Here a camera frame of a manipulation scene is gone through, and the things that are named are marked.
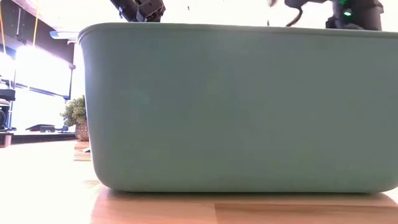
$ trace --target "green plastic bin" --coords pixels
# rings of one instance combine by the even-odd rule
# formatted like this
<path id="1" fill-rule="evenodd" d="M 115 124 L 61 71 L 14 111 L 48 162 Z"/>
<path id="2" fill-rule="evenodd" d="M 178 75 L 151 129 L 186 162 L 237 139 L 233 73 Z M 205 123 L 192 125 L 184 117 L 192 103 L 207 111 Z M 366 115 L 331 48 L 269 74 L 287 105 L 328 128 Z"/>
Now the green plastic bin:
<path id="1" fill-rule="evenodd" d="M 112 189 L 398 186 L 398 34 L 112 23 L 80 45 L 94 167 Z"/>

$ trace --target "wooden table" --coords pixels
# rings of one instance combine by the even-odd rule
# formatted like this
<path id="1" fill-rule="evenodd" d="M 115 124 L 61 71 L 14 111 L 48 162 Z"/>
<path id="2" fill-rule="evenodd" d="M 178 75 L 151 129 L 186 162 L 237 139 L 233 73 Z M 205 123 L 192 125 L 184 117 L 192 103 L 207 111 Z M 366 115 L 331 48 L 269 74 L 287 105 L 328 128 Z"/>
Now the wooden table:
<path id="1" fill-rule="evenodd" d="M 398 190 L 376 195 L 132 194 L 73 161 L 76 142 L 0 150 L 0 223 L 398 223 Z"/>

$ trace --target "plant pot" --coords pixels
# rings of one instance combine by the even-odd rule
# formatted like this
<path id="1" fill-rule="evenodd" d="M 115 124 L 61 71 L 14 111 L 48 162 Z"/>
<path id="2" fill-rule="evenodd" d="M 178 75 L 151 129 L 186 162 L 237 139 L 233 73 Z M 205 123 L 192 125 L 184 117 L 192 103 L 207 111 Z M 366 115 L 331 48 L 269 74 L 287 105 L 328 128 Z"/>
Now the plant pot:
<path id="1" fill-rule="evenodd" d="M 88 141 L 89 137 L 88 137 L 87 123 L 76 124 L 75 135 L 76 135 L 76 138 L 81 141 Z"/>

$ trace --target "green leaves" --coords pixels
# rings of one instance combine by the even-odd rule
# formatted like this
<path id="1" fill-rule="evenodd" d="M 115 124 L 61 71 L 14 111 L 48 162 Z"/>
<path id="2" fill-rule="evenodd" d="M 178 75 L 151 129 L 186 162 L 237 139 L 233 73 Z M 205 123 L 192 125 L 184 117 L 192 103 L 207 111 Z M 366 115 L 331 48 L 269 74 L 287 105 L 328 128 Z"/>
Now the green leaves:
<path id="1" fill-rule="evenodd" d="M 69 127 L 87 122 L 85 96 L 69 101 L 61 116 L 67 119 L 65 125 Z"/>

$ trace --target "desk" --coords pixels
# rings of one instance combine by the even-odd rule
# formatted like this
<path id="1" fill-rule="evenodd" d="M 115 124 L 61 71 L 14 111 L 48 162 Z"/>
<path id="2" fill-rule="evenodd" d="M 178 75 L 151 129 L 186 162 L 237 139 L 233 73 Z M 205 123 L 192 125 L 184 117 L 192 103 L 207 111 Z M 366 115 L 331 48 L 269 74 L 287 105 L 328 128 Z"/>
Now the desk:
<path id="1" fill-rule="evenodd" d="M 103 186 L 75 141 L 0 149 L 0 223 L 398 223 L 398 189 L 376 195 L 132 194 Z"/>

